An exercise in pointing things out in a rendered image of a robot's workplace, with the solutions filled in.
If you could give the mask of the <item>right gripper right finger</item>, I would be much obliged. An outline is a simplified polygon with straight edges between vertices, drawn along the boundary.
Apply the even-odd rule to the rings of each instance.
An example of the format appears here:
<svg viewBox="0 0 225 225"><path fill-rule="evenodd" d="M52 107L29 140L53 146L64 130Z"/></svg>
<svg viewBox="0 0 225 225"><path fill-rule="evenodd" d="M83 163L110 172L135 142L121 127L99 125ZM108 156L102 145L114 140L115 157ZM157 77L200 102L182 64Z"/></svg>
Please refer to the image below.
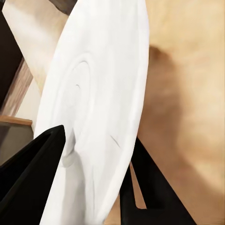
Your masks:
<svg viewBox="0 0 225 225"><path fill-rule="evenodd" d="M146 209L136 207L128 165L119 190L121 225L197 225L138 137L131 162Z"/></svg>

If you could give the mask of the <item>saucer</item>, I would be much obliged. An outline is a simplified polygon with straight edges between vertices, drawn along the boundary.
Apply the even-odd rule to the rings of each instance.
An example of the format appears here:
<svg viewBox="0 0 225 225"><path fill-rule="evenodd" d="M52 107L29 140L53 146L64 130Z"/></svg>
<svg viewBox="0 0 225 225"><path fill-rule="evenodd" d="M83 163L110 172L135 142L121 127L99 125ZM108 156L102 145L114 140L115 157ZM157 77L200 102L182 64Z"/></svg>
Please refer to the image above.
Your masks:
<svg viewBox="0 0 225 225"><path fill-rule="evenodd" d="M145 0L78 0L46 78L34 138L66 143L39 225L104 225L133 155L149 63Z"/></svg>

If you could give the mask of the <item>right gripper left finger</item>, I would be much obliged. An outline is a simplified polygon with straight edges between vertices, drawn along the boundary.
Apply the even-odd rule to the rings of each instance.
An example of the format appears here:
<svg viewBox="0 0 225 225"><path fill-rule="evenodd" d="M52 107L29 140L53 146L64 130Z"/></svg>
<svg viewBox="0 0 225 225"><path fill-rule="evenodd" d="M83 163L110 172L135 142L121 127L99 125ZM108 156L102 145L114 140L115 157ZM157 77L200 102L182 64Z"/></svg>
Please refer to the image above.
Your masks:
<svg viewBox="0 0 225 225"><path fill-rule="evenodd" d="M0 225L39 225L65 143L50 128L0 166Z"/></svg>

